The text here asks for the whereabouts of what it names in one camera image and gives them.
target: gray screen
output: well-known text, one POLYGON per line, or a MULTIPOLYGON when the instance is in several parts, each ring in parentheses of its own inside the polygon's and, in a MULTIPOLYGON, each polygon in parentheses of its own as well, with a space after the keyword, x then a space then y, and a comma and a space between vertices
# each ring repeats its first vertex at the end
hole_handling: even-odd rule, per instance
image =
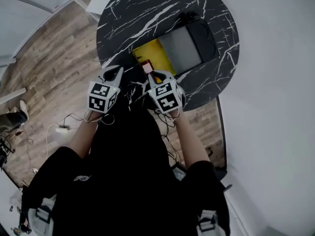
POLYGON ((166 51, 176 74, 184 73, 202 63, 186 27, 174 30, 158 39, 166 51))

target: person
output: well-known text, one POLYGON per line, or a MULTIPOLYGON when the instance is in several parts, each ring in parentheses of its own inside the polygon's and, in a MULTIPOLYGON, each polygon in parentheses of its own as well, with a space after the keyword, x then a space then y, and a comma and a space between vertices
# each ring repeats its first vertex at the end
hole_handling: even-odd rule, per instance
MULTIPOLYGON (((110 113, 99 123, 82 122, 69 144, 48 158, 23 193, 23 211, 56 195, 54 236, 193 236, 202 211, 214 210, 230 235, 220 182, 185 113, 171 113, 179 114, 174 122, 188 169, 182 181, 147 109, 118 98, 110 113)), ((92 112, 88 120, 99 116, 92 112)))
POLYGON ((0 134, 4 132, 11 133, 13 130, 19 128, 30 116, 24 100, 20 101, 20 109, 14 108, 13 113, 0 115, 0 134))

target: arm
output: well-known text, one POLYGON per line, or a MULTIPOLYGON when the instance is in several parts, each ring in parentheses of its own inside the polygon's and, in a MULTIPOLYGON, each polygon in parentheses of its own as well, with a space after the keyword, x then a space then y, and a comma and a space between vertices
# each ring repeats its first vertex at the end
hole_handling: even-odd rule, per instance
MULTIPOLYGON (((92 111, 88 120, 93 120, 101 116, 101 113, 92 111)), ((70 149, 76 152, 82 159, 85 158, 90 151, 91 143, 96 132, 98 122, 87 123, 83 121, 77 132, 72 137, 67 145, 70 149)))
POLYGON ((171 113, 171 116, 173 118, 178 116, 174 123, 181 142, 186 167, 189 168, 198 161, 210 162, 201 140, 196 135, 183 110, 175 110, 171 113))

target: power strip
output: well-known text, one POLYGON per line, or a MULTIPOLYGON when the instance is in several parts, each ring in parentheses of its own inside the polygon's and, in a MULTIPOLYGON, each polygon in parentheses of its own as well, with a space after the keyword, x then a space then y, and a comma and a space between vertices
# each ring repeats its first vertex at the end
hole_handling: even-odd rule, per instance
POLYGON ((56 128, 56 132, 57 133, 63 133, 63 134, 67 134, 69 132, 70 129, 68 128, 62 128, 59 126, 59 128, 56 128))

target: marble tabletop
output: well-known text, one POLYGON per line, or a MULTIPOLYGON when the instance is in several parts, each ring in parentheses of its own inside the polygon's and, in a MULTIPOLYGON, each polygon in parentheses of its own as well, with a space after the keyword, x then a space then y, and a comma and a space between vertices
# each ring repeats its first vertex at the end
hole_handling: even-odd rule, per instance
POLYGON ((181 27, 182 12, 195 12, 197 18, 207 21, 220 52, 211 62, 175 77, 186 92, 184 110, 207 104, 231 80, 238 62, 239 37, 221 0, 110 0, 97 27, 97 53, 103 68, 115 64, 124 67, 122 94, 130 103, 150 102, 147 77, 131 51, 181 27))

